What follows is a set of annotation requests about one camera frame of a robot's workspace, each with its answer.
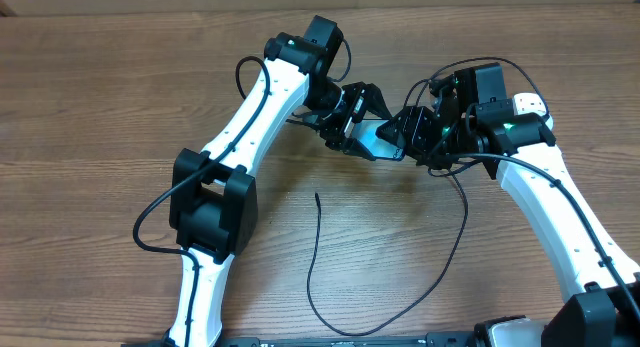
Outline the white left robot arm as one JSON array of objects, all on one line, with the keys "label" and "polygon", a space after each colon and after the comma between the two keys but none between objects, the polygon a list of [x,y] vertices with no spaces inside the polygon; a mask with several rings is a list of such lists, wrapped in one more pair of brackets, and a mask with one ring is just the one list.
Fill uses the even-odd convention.
[{"label": "white left robot arm", "polygon": [[402,151],[376,130],[391,117],[380,90],[363,82],[338,86],[328,75],[346,43],[337,24],[316,16],[302,36],[267,41],[252,89],[223,131],[199,152],[174,162],[169,223],[183,255],[178,315],[169,346],[212,346],[221,335],[221,306],[231,263],[256,227],[255,176],[290,115],[307,107],[300,124],[327,147],[375,161]]}]

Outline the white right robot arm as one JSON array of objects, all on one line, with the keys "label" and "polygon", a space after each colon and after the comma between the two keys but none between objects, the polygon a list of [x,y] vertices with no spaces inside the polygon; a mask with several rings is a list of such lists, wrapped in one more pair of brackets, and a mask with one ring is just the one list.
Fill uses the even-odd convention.
[{"label": "white right robot arm", "polygon": [[508,96],[505,59],[453,63],[419,82],[434,100],[404,105],[378,138],[433,170],[484,165],[530,223],[556,274],[563,306],[477,324],[472,346],[636,346],[639,265],[616,244],[573,182],[539,90]]}]

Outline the blue Galaxy smartphone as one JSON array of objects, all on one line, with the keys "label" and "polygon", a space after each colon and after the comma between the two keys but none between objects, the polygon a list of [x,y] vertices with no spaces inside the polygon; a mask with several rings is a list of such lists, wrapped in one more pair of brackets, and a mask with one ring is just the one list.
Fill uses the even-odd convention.
[{"label": "blue Galaxy smartphone", "polygon": [[377,129],[385,123],[385,120],[364,119],[355,125],[351,136],[359,141],[375,159],[401,161],[404,159],[404,151],[379,138]]}]

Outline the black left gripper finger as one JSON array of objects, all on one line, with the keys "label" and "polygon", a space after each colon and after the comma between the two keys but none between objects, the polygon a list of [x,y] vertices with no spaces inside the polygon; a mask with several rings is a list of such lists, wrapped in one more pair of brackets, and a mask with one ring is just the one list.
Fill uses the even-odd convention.
[{"label": "black left gripper finger", "polygon": [[389,111],[382,92],[375,84],[367,85],[367,110],[383,120],[390,120],[392,114]]},{"label": "black left gripper finger", "polygon": [[356,138],[348,137],[342,143],[342,152],[345,155],[360,157],[369,161],[375,161],[376,157],[370,150]]}]

